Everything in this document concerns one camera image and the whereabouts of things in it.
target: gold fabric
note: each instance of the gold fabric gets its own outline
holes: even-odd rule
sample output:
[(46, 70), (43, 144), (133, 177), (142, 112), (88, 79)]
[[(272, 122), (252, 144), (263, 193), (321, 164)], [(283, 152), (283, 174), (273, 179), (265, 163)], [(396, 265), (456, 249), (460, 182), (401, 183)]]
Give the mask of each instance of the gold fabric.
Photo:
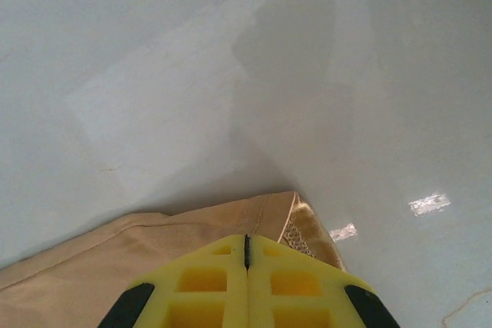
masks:
[(97, 326), (136, 276), (231, 234), (260, 234), (344, 269), (295, 192), (168, 217), (131, 214), (0, 270), (0, 327)]

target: beige fabric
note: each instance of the beige fabric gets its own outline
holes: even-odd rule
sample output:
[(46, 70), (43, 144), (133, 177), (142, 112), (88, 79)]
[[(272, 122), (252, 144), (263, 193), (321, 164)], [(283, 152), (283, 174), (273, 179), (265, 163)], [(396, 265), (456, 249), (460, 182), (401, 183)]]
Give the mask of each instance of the beige fabric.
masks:
[(344, 269), (295, 192), (172, 217), (131, 214), (0, 271), (0, 327), (97, 326), (138, 275), (230, 234), (260, 234)]

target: white floor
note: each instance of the white floor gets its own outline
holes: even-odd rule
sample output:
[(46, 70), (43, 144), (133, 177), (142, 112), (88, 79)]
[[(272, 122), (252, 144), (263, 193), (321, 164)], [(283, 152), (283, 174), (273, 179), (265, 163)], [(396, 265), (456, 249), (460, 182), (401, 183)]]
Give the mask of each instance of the white floor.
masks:
[(297, 189), (402, 327), (490, 327), (490, 0), (0, 9), (1, 265)]

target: white tile floor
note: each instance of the white tile floor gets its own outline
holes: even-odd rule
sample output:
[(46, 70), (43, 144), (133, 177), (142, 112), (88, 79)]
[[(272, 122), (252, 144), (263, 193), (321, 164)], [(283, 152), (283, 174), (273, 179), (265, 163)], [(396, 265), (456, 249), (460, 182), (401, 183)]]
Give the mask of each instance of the white tile floor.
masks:
[(2, 265), (294, 188), (401, 326), (490, 326), (490, 0), (0, 9)]

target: black rubber edge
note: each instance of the black rubber edge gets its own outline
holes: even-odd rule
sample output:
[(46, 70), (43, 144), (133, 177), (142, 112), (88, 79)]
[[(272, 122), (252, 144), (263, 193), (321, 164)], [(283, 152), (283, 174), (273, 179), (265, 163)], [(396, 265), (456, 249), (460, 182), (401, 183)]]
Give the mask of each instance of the black rubber edge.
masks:
[(244, 236), (244, 267), (246, 270), (251, 265), (251, 237), (249, 235)]
[(122, 293), (98, 328), (132, 328), (154, 288), (153, 284), (142, 283)]
[(400, 328), (379, 297), (372, 292), (348, 285), (345, 293), (367, 328)]

